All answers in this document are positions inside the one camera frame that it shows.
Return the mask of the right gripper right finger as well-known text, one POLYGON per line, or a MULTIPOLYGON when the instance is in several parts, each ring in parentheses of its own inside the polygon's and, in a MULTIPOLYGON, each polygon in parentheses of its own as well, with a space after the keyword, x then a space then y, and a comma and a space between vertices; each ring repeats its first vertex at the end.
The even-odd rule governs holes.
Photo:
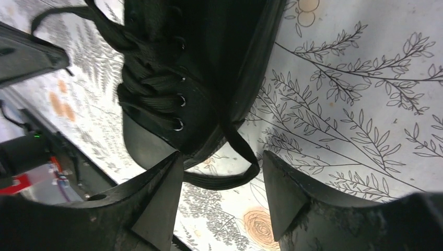
POLYGON ((281 250, 442 250, 442 193, 377 203, 331 188, 269 151, 263 176, 281 250))

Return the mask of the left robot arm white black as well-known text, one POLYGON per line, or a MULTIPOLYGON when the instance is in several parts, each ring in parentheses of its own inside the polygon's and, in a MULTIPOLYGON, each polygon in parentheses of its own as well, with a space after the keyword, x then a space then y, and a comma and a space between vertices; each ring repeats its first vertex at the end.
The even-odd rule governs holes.
MULTIPOLYGON (((1 23, 1 90, 34 77, 69 67, 64 49, 1 23)), ((1 178, 8 178, 49 160, 45 137, 25 135, 1 143, 1 178)))

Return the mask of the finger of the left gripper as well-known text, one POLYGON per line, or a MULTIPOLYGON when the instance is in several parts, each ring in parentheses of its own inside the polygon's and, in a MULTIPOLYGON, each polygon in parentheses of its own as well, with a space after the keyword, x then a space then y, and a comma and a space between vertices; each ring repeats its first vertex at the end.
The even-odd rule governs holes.
POLYGON ((69 65, 64 49, 1 22, 1 88, 69 65))

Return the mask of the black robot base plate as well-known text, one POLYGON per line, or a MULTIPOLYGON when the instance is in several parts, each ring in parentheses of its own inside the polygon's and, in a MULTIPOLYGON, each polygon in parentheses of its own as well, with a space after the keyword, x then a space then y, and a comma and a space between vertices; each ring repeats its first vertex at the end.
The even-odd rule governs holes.
POLYGON ((56 166, 69 181, 69 187, 82 199, 118 185, 41 114, 29 108, 20 108, 19 112, 31 132, 47 138, 56 166))

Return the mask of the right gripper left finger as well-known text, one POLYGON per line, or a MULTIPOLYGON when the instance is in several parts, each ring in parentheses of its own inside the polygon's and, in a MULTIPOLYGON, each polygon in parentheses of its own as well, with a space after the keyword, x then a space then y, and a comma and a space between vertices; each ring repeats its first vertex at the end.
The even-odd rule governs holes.
POLYGON ((1 197, 1 250, 183 250, 173 230, 183 181, 174 152, 86 201, 1 197))

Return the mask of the black sneaker with laces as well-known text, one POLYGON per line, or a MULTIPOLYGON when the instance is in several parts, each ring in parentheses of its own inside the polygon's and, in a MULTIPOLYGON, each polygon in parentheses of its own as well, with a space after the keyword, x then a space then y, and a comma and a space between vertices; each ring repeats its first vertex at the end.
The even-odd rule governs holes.
POLYGON ((31 23, 36 31, 54 14, 93 21, 123 54, 116 89, 124 144, 149 169, 173 151, 189 169, 228 143, 250 167, 229 176, 186 172, 184 181, 227 190, 255 178, 259 164, 238 130, 261 88, 285 1, 125 1, 124 24, 95 1, 50 8, 31 23))

